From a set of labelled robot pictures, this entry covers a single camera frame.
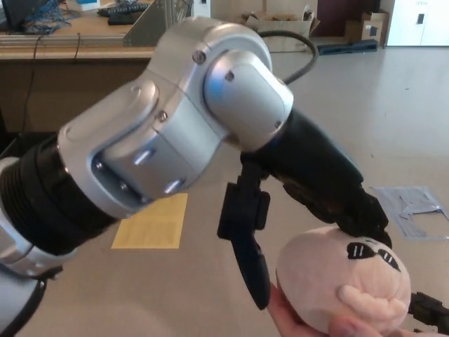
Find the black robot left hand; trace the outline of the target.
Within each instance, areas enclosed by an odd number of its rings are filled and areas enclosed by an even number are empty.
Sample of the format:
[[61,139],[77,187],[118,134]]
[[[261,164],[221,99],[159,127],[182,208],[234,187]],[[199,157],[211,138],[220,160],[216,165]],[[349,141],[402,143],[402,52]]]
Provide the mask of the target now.
[[269,176],[323,223],[337,224],[353,237],[370,237],[387,246],[387,216],[363,187],[355,163],[317,124],[292,110],[281,131],[254,152],[241,153],[241,174],[228,183],[217,235],[231,242],[246,287],[256,306],[268,306],[270,279],[255,239],[263,230],[270,203],[260,184]]

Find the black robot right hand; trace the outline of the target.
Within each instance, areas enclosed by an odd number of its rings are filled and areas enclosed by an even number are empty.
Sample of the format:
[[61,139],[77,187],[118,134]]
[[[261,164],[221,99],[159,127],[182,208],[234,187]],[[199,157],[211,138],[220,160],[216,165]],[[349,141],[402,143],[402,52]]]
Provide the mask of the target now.
[[422,292],[411,293],[408,314],[427,326],[435,326],[438,333],[448,335],[448,308]]

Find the person's bare hand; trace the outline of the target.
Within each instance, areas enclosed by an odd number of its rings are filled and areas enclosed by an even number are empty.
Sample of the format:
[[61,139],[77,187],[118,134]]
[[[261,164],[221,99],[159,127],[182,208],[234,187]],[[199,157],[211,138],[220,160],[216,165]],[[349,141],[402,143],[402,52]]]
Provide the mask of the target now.
[[270,284],[268,311],[276,328],[283,337],[376,337],[381,334],[369,324],[353,317],[335,317],[322,333],[306,325],[287,301],[280,286]]

